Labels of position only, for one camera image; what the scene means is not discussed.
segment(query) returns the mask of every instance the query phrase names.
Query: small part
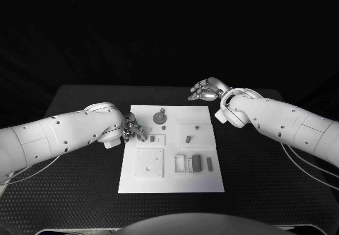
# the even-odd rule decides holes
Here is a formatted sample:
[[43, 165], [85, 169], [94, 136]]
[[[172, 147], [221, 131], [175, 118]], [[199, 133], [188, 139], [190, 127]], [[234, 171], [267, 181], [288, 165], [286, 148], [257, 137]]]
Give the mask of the small part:
[[211, 161], [211, 158], [206, 158], [206, 166], [208, 166], [208, 171], [212, 171], [213, 168], [212, 168], [212, 161]]
[[188, 174], [193, 174], [193, 164], [192, 164], [192, 158], [188, 158]]
[[193, 165], [193, 172], [202, 171], [202, 158], [199, 155], [192, 156], [192, 165]]
[[185, 174], [185, 157], [183, 157], [183, 155], [175, 156], [175, 173]]
[[186, 137], [186, 143], [189, 143], [189, 141], [190, 141], [190, 136]]
[[164, 114], [164, 109], [160, 109], [160, 112], [154, 114], [153, 116], [153, 121], [156, 124], [163, 124], [167, 120], [166, 114]]

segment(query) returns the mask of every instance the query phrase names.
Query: cable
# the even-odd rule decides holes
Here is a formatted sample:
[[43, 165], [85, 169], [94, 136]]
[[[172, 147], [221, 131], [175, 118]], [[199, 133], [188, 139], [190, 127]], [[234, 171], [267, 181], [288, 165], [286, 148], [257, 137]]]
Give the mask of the cable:
[[22, 181], [24, 181], [24, 180], [27, 180], [30, 177], [33, 177], [36, 174], [39, 174], [50, 165], [52, 165], [52, 163], [39, 171], [39, 172], [36, 172], [32, 176], [29, 176], [27, 178], [24, 178], [24, 179], [22, 179], [22, 180], [19, 180], [19, 181], [16, 181], [16, 182], [10, 182], [10, 183], [6, 183], [6, 184], [0, 184], [0, 186], [3, 186], [3, 185], [10, 185], [10, 184], [14, 184], [14, 183], [17, 183], [17, 182], [22, 182]]
[[330, 173], [327, 170], [325, 170], [323, 168], [320, 168], [320, 167], [317, 167], [316, 165], [313, 165], [310, 162], [307, 162], [299, 155], [297, 155], [297, 157], [309, 164], [309, 165], [312, 165], [314, 168], [317, 168], [319, 170], [322, 170], [323, 172], [326, 172], [327, 174], [330, 174], [330, 175], [333, 175], [335, 177], [338, 177], [339, 178], [339, 176], [338, 175], [335, 175], [333, 173]]
[[32, 166], [26, 167], [20, 172], [17, 172], [14, 175], [12, 175], [6, 180], [3, 180], [0, 183], [6, 182], [12, 178], [14, 178], [17, 175], [20, 175]]
[[[291, 156], [290, 156], [290, 154], [288, 154], [287, 151], [286, 151], [286, 148], [284, 148], [283, 143], [280, 143], [280, 144], [281, 144], [281, 146], [283, 146], [284, 152], [286, 152], [286, 154], [287, 154], [290, 160], [293, 161]], [[313, 176], [303, 170], [303, 168], [297, 165], [297, 163], [296, 163], [294, 161], [293, 161], [293, 163], [296, 164], [296, 166], [299, 167], [299, 169], [300, 169], [314, 180], [317, 180], [317, 181], [322, 182], [325, 185], [327, 185], [329, 187], [332, 187], [332, 188], [335, 188], [336, 190], [339, 190], [338, 187], [329, 185], [327, 183], [325, 183], [323, 181], [320, 181], [316, 177], [313, 177]]]

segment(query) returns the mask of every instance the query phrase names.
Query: robotic hand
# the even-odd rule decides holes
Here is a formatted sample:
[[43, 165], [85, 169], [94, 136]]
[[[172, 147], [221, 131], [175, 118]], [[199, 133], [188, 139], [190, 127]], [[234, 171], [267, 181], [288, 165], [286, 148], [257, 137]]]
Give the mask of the robotic hand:
[[102, 142], [105, 148], [117, 146], [121, 136], [124, 142], [134, 136], [146, 140], [134, 114], [123, 116], [112, 103], [94, 104], [85, 110], [0, 129], [0, 182], [9, 173], [94, 141]]
[[313, 154], [339, 167], [339, 122], [296, 105], [264, 98], [254, 90], [229, 87], [211, 77], [190, 89], [189, 100], [221, 98], [215, 117], [242, 128], [252, 123], [257, 131], [275, 141]]

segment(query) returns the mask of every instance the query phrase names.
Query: textured table surface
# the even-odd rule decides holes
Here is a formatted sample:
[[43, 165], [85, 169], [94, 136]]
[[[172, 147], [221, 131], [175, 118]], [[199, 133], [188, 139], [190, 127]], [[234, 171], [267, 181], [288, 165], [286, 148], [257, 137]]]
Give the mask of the textured table surface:
[[[131, 105], [209, 106], [225, 193], [118, 194], [124, 144], [94, 143], [65, 154], [29, 180], [9, 185], [0, 199], [0, 234], [35, 234], [42, 229], [121, 228], [164, 214], [212, 212], [271, 225], [313, 224], [329, 234], [339, 226], [339, 206], [329, 188], [291, 163], [278, 142], [251, 124], [242, 129], [213, 117], [219, 102], [188, 101], [188, 87], [63, 85], [46, 117], [111, 102], [121, 113]], [[255, 89], [283, 100], [278, 92]], [[314, 163], [313, 157], [300, 152]], [[317, 178], [322, 173], [296, 157]], [[50, 162], [35, 165], [27, 177]]]

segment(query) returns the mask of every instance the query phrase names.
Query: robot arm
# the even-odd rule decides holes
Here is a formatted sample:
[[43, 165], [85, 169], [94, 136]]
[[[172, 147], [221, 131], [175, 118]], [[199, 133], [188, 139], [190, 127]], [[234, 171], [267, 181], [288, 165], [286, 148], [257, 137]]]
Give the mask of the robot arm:
[[100, 103], [85, 110], [0, 129], [0, 177], [94, 141], [111, 148], [120, 144], [121, 136], [127, 142], [136, 133], [144, 141], [144, 131], [131, 115], [125, 118], [114, 104]]
[[195, 85], [189, 100], [208, 101], [221, 98], [218, 120], [242, 128], [252, 123], [258, 132], [275, 141], [296, 147], [339, 167], [339, 123], [313, 114], [300, 107], [264, 98], [251, 89], [234, 89], [215, 84], [222, 82], [209, 78]]

